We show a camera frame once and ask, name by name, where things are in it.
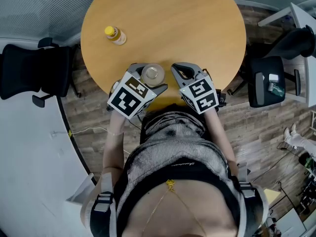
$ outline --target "gray wood floor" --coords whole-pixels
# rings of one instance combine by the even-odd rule
[[[285,30],[293,28],[293,21],[282,18],[272,25],[259,28],[256,23],[271,14],[270,11],[240,6],[243,15],[247,42],[271,43],[278,38]],[[62,99],[63,106],[69,125],[73,132],[84,130],[88,127],[107,127],[110,115],[106,111],[108,96],[104,93],[90,77],[80,52],[77,51],[74,60],[74,80],[78,90],[82,93],[82,98],[78,99],[70,90],[67,97]],[[284,61],[286,71],[293,74],[293,69],[299,69],[301,79],[304,83],[304,65],[301,58],[292,61]],[[241,82],[241,78],[236,76],[228,88],[234,89]],[[288,89],[294,89],[293,83],[287,84]],[[242,89],[236,96],[227,96],[227,106],[219,111],[220,120],[226,130],[228,138],[237,156],[238,163],[247,162],[251,170],[250,180],[255,180],[278,160],[282,159],[274,168],[259,177],[255,184],[263,188],[273,190],[279,189],[279,184],[275,184],[277,179],[281,180],[282,187],[295,205],[299,203],[296,195],[304,185],[305,170],[298,163],[297,156],[288,151],[277,149],[283,141],[283,131],[286,127],[297,124],[298,132],[310,136],[311,112],[306,105],[285,100],[282,103],[263,107],[251,108],[248,103],[247,87]],[[131,120],[140,127],[137,118]],[[130,123],[125,124],[124,149],[131,152],[139,145],[140,130]],[[83,155],[91,172],[98,179],[102,170],[102,154],[105,143],[106,132],[101,129],[88,130],[75,134],[75,140],[80,152]],[[273,216],[277,219],[288,212],[292,205],[284,193],[274,202],[280,203],[273,207]]]

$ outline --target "desk leg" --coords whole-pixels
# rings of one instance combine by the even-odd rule
[[[291,93],[285,93],[285,97],[289,98],[289,99],[292,99],[292,100],[299,101],[301,103],[307,103],[306,97],[297,96],[297,95],[294,95],[294,94],[291,94]]]
[[[278,11],[277,13],[271,15],[270,17],[265,18],[264,20],[261,20],[260,22],[258,22],[258,26],[265,26],[281,17],[284,17],[286,15],[288,15],[291,12],[291,8],[287,7],[283,10]]]

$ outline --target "office chair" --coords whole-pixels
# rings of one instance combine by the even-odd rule
[[[74,52],[68,46],[59,47],[52,38],[41,39],[38,50],[28,50],[8,44],[0,58],[0,97],[8,99],[25,91],[43,92],[44,97],[32,96],[39,107],[45,106],[45,99],[54,95],[65,97],[69,85],[75,95],[77,92],[72,79],[72,61]]]
[[[227,93],[231,96],[248,84],[248,99],[251,107],[263,107],[280,103],[285,99],[285,94],[280,97],[270,91],[270,75],[277,75],[278,85],[285,89],[285,79],[295,82],[295,93],[301,93],[301,81],[298,70],[294,75],[284,72],[281,58],[293,59],[298,55],[311,56],[315,52],[315,36],[313,30],[306,26],[302,29],[294,29],[282,35],[273,44],[254,43],[247,47],[245,66],[241,66],[238,74],[243,82]]]

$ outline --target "table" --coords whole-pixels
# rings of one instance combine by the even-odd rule
[[[119,46],[104,28],[126,34]],[[151,109],[184,104],[170,67],[190,62],[206,68],[217,89],[224,89],[242,63],[246,32],[234,0],[94,0],[84,18],[81,50],[85,65],[106,93],[132,63],[159,63],[168,90]]]
[[[288,14],[292,14],[296,27],[303,28],[306,25],[309,25],[314,33],[316,33],[316,19],[293,3],[291,3],[289,7],[280,10],[270,17],[258,22],[258,26],[267,25]],[[296,96],[295,94],[286,93],[285,97],[306,103],[308,107],[310,107],[316,105],[316,58],[313,56],[304,58],[304,66],[306,78],[306,96]]]

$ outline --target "white table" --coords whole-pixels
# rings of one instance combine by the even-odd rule
[[[289,7],[280,10],[270,17],[258,22],[258,26],[261,27],[267,25],[288,14],[292,14],[296,27],[303,28],[306,25],[309,25],[314,33],[316,33],[316,19],[293,3],[291,3]],[[316,58],[313,56],[304,58],[304,65],[306,78],[306,97],[296,96],[291,93],[286,93],[285,96],[302,103],[307,103],[308,107],[310,107],[316,105]]]

